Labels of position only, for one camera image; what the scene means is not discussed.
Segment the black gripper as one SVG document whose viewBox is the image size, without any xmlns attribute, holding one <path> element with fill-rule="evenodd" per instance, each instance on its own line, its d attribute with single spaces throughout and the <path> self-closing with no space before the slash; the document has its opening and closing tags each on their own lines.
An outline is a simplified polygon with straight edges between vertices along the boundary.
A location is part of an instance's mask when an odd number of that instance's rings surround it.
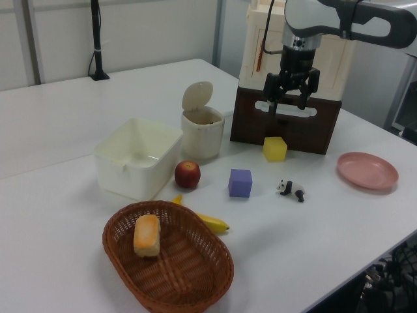
<svg viewBox="0 0 417 313">
<path fill-rule="evenodd" d="M 278 102 L 287 91 L 299 89 L 300 100 L 297 107 L 305 110 L 307 101 L 312 93 L 316 93 L 319 86 L 320 71 L 313 68 L 316 49 L 296 50 L 283 46 L 280 61 L 280 73 L 266 75 L 263 96 L 269 105 L 268 112 L 276 115 Z"/>
</svg>

